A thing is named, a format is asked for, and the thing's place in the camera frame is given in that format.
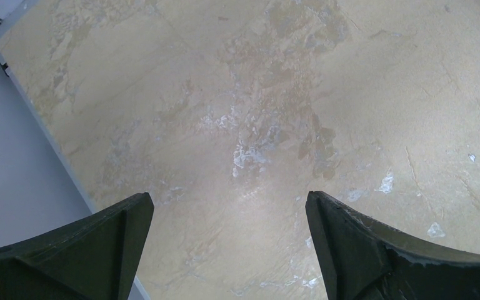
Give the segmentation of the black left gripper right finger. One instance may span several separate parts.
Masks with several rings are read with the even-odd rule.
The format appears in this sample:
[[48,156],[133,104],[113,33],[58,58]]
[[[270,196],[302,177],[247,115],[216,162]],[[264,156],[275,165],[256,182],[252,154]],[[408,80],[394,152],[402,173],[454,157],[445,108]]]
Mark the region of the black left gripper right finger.
[[480,254],[419,239],[322,191],[305,209],[329,299],[480,299]]

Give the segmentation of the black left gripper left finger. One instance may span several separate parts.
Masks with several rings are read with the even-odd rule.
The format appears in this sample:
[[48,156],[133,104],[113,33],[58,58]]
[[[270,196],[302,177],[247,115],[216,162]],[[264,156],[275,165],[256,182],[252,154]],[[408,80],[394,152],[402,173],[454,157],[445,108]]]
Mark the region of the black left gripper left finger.
[[154,213],[146,192],[0,247],[0,299],[127,299]]

